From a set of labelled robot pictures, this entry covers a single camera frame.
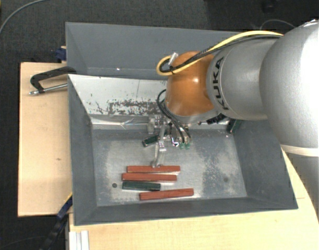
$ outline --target wooden block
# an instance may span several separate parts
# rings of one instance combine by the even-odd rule
[[[142,181],[124,181],[122,183],[122,188],[124,190],[136,191],[159,191],[161,189],[161,184]]]
[[[123,181],[156,181],[156,182],[175,182],[177,176],[172,174],[153,174],[153,173],[123,173]]]
[[[166,191],[155,191],[140,193],[140,200],[166,199],[175,197],[192,196],[194,194],[193,188],[175,189]]]
[[[170,173],[180,172],[180,166],[159,166],[153,168],[152,166],[128,166],[127,172],[133,173]]]

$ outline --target gray cylinder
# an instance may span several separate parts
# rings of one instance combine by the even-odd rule
[[[319,156],[319,21],[277,40],[260,73],[269,122],[289,153]]]
[[[243,120],[267,119],[259,93],[262,61],[276,39],[251,40],[220,51],[207,72],[207,93],[223,115]]]

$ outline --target gray carpet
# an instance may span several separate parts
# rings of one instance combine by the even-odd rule
[[[0,25],[30,1],[34,0],[2,0]],[[65,44],[66,21],[250,30],[258,29],[267,19],[298,26],[319,18],[319,0],[280,0],[271,14],[262,13],[262,1],[59,0],[34,5],[14,16],[0,38],[0,247],[30,238],[2,249],[38,249],[44,239],[38,236],[46,236],[55,222],[54,217],[17,218],[19,62],[57,62],[54,51]],[[265,28],[290,29],[278,22]],[[63,249],[63,242],[62,237],[55,249]]]

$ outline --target metal bracket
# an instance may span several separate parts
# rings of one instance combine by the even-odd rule
[[[165,160],[165,154],[166,154],[166,147],[165,147],[165,142],[164,142],[164,133],[166,130],[166,125],[167,123],[164,122],[161,130],[160,130],[160,134],[159,134],[159,139],[158,142],[156,142],[155,145],[155,158],[152,161],[152,166],[153,168],[155,167],[159,167],[160,165],[164,164],[164,160]]]

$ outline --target red stick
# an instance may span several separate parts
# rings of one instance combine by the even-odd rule
[[[137,173],[161,173],[161,172],[180,172],[180,166],[159,166],[153,168],[152,166],[128,166],[127,172]]]
[[[175,197],[192,196],[194,194],[193,188],[175,189],[167,191],[144,192],[139,194],[140,200],[166,199]]]
[[[156,181],[156,182],[175,182],[176,175],[171,174],[153,174],[153,173],[123,173],[123,181]]]

